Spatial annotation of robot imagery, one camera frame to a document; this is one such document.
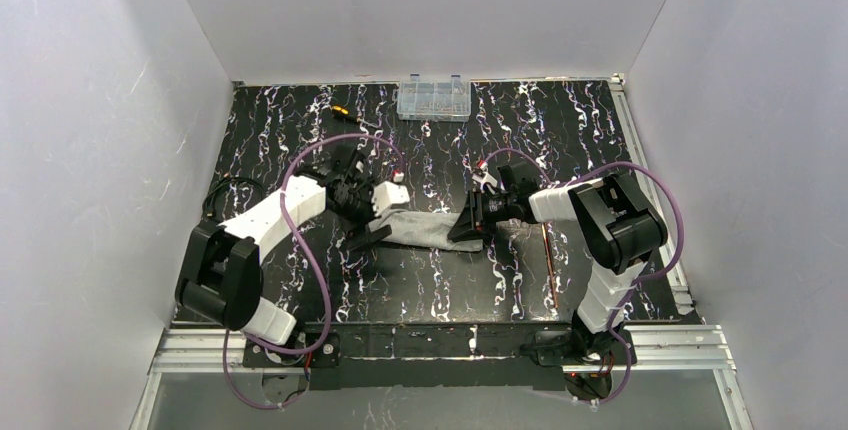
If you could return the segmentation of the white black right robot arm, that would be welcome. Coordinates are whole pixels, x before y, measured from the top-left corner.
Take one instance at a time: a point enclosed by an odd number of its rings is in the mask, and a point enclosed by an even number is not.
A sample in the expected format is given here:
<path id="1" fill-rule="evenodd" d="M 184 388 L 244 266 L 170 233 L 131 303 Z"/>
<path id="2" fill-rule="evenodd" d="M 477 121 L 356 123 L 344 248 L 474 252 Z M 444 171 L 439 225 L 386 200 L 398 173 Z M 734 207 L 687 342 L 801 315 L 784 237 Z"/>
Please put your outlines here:
<path id="1" fill-rule="evenodd" d="M 450 242 L 481 240 L 507 220 L 542 224 L 575 221 L 593 259 L 586 294 L 573 318 L 590 334 L 622 321 L 626 294 L 652 255 L 668 239 L 665 221 L 625 171 L 609 171 L 577 183 L 544 188 L 508 166 L 499 177 L 478 180 L 447 234 Z"/>

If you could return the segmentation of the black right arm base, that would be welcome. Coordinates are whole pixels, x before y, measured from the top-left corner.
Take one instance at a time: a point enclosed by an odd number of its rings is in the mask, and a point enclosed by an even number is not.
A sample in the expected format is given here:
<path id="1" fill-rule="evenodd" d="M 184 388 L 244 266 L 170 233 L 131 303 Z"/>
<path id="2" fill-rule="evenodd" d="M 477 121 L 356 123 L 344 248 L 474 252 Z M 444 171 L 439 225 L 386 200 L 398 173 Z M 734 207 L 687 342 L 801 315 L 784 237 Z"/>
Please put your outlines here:
<path id="1" fill-rule="evenodd" d="M 532 334 L 521 346 L 521 354 L 542 367 L 564 365 L 598 365 L 612 356 L 614 364 L 637 361 L 631 334 L 623 324 L 614 328 L 617 337 L 608 330 L 590 332 L 578 321 L 574 325 L 546 328 Z"/>

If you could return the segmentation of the grey cloth napkin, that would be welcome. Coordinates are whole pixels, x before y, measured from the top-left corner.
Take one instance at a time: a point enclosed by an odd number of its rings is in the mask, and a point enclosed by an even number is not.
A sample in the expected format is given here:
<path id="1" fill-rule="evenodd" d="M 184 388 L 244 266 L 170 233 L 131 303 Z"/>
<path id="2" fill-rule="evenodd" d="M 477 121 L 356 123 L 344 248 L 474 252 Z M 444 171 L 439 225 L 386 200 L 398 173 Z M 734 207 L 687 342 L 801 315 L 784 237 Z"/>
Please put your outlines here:
<path id="1" fill-rule="evenodd" d="M 465 253 L 482 251 L 484 244 L 480 238 L 460 242 L 452 242 L 448 239 L 448 233 L 458 217 L 458 213 L 392 209 L 370 222 L 368 228 L 376 232 L 384 226 L 389 226 L 391 232 L 384 241 L 390 244 Z"/>

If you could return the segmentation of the black copper spoon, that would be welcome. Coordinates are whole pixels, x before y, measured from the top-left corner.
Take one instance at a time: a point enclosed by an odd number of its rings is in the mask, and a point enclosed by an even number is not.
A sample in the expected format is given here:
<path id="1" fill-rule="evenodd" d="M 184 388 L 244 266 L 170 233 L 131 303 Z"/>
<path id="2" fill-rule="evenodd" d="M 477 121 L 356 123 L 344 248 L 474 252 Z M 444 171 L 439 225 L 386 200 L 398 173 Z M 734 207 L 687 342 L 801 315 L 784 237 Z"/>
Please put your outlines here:
<path id="1" fill-rule="evenodd" d="M 549 286 L 550 298 L 551 298 L 551 301 L 552 301 L 552 304 L 553 304 L 553 308 L 558 310 L 559 309 L 559 300 L 558 300 L 558 291 L 557 291 L 557 275 L 556 275 L 556 269 L 555 269 L 555 265 L 554 265 L 554 255 L 553 255 L 553 249 L 552 249 L 552 245 L 551 245 L 550 231 L 549 231 L 549 227 L 546 223 L 542 223 L 540 225 L 540 228 L 541 228 L 541 234 L 542 234 L 542 239 L 543 239 L 543 243 L 544 243 L 544 251 L 545 251 L 545 258 L 546 258 L 546 267 L 547 267 L 547 274 L 548 274 L 548 286 Z"/>

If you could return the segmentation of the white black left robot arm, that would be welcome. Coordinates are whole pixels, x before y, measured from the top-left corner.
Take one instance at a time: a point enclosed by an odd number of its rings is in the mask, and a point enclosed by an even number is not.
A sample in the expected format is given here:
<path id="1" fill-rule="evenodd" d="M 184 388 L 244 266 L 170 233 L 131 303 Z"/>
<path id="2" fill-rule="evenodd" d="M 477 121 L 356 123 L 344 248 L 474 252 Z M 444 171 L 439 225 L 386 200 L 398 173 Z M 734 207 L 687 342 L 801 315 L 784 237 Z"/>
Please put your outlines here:
<path id="1" fill-rule="evenodd" d="M 390 226 L 371 222 L 409 203 L 400 171 L 378 181 L 356 149 L 338 148 L 327 159 L 296 165 L 281 189 L 222 223 L 209 218 L 192 230 L 174 296 L 177 304 L 228 330 L 283 347 L 295 317 L 262 295 L 263 260 L 293 231 L 326 211 L 351 224 L 356 239 L 371 244 Z"/>

